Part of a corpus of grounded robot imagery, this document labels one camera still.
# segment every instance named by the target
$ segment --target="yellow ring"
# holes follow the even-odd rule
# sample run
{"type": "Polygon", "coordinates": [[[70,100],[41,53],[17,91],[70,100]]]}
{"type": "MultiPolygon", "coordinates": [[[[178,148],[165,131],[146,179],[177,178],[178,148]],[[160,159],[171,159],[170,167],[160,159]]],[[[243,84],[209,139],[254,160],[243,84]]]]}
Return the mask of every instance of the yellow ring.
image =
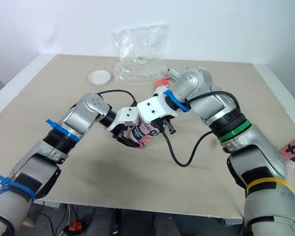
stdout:
{"type": "Polygon", "coordinates": [[[283,184],[285,185],[286,187],[288,187],[292,192],[294,192],[292,190],[292,188],[282,179],[280,178],[274,178],[274,177],[267,177],[267,178],[260,178],[260,179],[257,179],[255,181],[252,181],[250,184],[248,184],[247,186],[247,194],[249,193],[249,190],[257,185],[257,184],[260,184],[260,183],[265,183],[265,182],[276,182],[276,183],[280,183],[280,184],[283,184]]]}

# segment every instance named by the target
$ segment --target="red object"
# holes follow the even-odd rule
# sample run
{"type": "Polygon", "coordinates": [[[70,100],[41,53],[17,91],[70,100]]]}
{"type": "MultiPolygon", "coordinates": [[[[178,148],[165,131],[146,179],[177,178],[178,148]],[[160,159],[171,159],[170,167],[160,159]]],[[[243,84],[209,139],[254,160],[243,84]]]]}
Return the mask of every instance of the red object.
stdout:
{"type": "Polygon", "coordinates": [[[69,232],[77,232],[82,230],[82,225],[79,221],[73,220],[69,224],[69,232]]]}
{"type": "Polygon", "coordinates": [[[168,87],[169,84],[168,84],[167,80],[168,79],[162,79],[162,80],[155,81],[154,82],[154,85],[155,85],[156,88],[157,87],[160,87],[160,86],[166,86],[166,87],[168,87]]]}

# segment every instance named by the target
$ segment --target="clear plastic bag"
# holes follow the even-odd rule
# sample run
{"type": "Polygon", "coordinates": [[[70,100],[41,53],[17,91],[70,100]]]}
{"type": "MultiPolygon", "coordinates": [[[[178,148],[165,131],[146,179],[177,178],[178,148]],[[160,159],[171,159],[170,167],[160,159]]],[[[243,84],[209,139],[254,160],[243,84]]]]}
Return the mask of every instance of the clear plastic bag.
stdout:
{"type": "Polygon", "coordinates": [[[115,32],[120,61],[114,68],[118,82],[156,81],[168,76],[164,53],[168,25],[152,25],[115,32]]]}

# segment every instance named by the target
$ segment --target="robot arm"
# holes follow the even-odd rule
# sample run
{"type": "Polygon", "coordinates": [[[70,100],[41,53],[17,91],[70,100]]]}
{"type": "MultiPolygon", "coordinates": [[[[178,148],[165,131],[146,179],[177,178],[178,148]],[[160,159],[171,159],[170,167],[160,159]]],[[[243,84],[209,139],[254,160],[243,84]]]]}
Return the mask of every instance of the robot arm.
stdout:
{"type": "Polygon", "coordinates": [[[220,89],[212,84],[207,71],[189,67],[178,76],[172,91],[161,95],[163,99],[148,100],[149,107],[154,103],[152,114],[147,101],[138,104],[139,113],[145,122],[155,122],[168,115],[179,116],[190,105],[230,154],[228,168],[246,190],[244,235],[295,236],[295,194],[285,181],[282,156],[235,101],[224,94],[209,94],[214,91],[220,89]]]}
{"type": "Polygon", "coordinates": [[[136,107],[122,108],[116,114],[96,93],[85,94],[58,123],[47,120],[53,129],[15,165],[8,178],[0,176],[0,236],[18,232],[32,201],[49,193],[61,173],[58,165],[95,122],[123,144],[137,147],[123,132],[138,121],[136,107]]]}
{"type": "Polygon", "coordinates": [[[230,154],[228,168],[236,183],[246,190],[247,235],[295,236],[295,195],[285,182],[282,157],[241,113],[237,102],[213,85],[210,74],[195,67],[179,74],[172,91],[160,87],[137,107],[115,113],[98,94],[87,93],[58,123],[48,120],[53,129],[13,168],[9,178],[1,178],[0,235],[16,234],[32,200],[50,191],[60,175],[58,164],[66,160],[94,122],[104,125],[119,142],[137,147],[123,132],[127,126],[137,125],[139,117],[160,130],[169,127],[174,133],[169,120],[190,109],[230,154]]]}

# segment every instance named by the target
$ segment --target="white bracket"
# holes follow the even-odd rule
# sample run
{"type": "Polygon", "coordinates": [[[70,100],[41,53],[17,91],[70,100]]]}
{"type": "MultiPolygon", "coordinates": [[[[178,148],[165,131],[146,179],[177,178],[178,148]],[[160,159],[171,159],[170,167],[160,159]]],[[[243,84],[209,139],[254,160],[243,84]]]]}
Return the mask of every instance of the white bracket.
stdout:
{"type": "Polygon", "coordinates": [[[119,124],[124,124],[125,126],[136,126],[139,124],[139,118],[137,107],[123,107],[117,112],[116,118],[113,123],[108,126],[107,131],[112,131],[119,124]]]}
{"type": "Polygon", "coordinates": [[[162,118],[164,116],[180,116],[183,111],[178,109],[177,111],[170,108],[166,101],[165,95],[151,97],[138,104],[139,115],[145,123],[151,123],[151,121],[162,118]]]}

